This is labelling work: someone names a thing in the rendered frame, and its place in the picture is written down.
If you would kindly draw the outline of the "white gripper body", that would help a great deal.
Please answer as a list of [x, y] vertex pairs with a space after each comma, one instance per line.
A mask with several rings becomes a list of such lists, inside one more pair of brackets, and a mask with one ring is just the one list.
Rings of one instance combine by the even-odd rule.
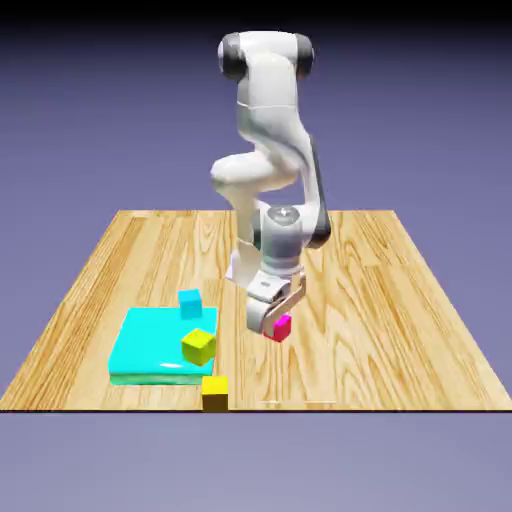
[[263, 334], [272, 333], [274, 324], [289, 313], [305, 296], [306, 276], [295, 274], [281, 278], [256, 274], [247, 287], [247, 328]]

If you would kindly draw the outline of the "small magenta cube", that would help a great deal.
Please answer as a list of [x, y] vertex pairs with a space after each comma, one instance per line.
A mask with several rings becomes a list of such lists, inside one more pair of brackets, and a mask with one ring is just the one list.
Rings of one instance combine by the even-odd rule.
[[273, 326], [273, 333], [264, 332], [264, 336], [276, 342], [284, 341], [291, 333], [292, 317], [289, 314], [283, 314]]

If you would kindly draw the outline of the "small yellow-green cube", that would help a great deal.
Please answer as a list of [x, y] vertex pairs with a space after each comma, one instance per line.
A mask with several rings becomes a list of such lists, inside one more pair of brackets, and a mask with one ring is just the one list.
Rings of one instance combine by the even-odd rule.
[[203, 366], [216, 353], [216, 336], [201, 329], [194, 329], [181, 340], [183, 358], [196, 366]]

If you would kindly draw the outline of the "small cyan cube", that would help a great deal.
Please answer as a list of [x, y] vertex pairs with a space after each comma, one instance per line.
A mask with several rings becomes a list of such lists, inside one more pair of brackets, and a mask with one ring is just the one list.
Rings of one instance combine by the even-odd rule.
[[184, 320], [199, 318], [202, 315], [202, 298], [200, 291], [185, 289], [178, 292], [180, 317]]

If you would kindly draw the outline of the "small yellow cube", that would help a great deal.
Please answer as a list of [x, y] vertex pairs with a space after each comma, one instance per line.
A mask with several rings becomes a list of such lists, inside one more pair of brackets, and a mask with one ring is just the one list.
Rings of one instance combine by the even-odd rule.
[[209, 413], [229, 410], [227, 376], [204, 376], [201, 385], [202, 410]]

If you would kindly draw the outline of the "large cyan box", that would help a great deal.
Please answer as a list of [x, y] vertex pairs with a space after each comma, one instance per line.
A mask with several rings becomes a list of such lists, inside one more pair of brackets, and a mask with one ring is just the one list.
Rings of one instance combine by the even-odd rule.
[[181, 340], [200, 329], [217, 333], [218, 310], [206, 307], [200, 317], [182, 319], [177, 307], [128, 310], [108, 359], [113, 385], [199, 385], [213, 374], [214, 361], [187, 361]]

